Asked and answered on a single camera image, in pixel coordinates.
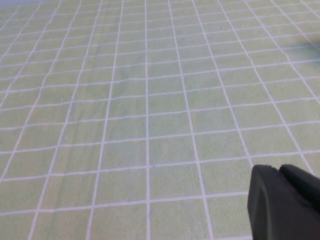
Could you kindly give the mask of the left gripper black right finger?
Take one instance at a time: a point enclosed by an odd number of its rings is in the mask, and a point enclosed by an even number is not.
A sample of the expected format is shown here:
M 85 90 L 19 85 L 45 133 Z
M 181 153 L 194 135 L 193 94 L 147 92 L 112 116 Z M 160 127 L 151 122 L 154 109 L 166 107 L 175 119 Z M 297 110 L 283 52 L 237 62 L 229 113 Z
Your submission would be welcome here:
M 279 171 L 291 186 L 312 205 L 312 208 L 319 212 L 320 179 L 292 164 L 281 165 Z

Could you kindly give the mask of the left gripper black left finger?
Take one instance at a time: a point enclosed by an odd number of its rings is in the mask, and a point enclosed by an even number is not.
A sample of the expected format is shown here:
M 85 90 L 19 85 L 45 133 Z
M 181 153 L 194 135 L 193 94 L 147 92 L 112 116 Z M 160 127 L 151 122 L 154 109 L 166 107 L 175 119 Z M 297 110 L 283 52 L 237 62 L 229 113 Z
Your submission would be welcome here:
M 270 165 L 252 168 L 247 211 L 254 240 L 320 238 L 320 212 Z

